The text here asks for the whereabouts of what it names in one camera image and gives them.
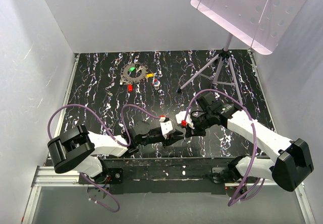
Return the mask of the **metal key organizer disc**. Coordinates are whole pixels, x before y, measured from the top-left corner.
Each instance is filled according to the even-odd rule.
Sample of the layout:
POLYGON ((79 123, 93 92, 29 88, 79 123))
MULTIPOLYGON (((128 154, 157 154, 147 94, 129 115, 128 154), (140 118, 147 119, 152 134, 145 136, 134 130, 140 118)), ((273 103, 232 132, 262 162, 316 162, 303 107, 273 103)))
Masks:
POLYGON ((140 64, 140 63, 131 63, 127 64, 124 67, 121 68, 121 79, 120 79, 120 85, 131 85, 138 83, 144 79, 146 79, 146 75, 148 74, 148 67, 147 65, 140 64), (142 71, 139 71, 136 73, 136 69, 142 66, 144 69, 142 71), (133 72, 130 72, 129 69, 131 67, 135 67, 135 70, 133 72))

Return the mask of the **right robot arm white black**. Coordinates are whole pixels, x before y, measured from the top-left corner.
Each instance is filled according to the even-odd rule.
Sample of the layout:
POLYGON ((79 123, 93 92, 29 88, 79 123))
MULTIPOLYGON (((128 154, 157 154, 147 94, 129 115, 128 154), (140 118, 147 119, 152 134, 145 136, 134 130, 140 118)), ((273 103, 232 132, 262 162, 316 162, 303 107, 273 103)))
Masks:
POLYGON ((295 141, 270 130, 252 119, 237 102, 221 102, 207 90, 197 98, 201 113, 187 111, 176 115, 177 123, 186 129, 186 137, 204 136, 206 129, 222 126, 253 143, 268 156, 267 159, 239 156, 217 175, 219 181, 240 182, 246 176, 274 181, 282 189, 294 191, 314 170, 308 144, 295 141))

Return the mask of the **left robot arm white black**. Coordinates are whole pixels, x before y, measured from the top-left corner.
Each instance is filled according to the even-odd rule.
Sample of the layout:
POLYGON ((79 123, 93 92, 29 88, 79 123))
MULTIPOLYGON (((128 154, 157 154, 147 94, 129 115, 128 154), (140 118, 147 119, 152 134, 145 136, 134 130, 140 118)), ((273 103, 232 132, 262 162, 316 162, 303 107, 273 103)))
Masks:
POLYGON ((183 133, 170 120, 152 128, 148 122, 140 121, 126 133, 115 136, 90 132, 84 125, 50 140, 47 144, 51 160, 57 174, 72 170, 84 173, 98 184, 107 179, 107 171, 100 162, 99 155, 121 157, 133 155, 139 146, 161 143, 163 147, 183 140, 183 133))

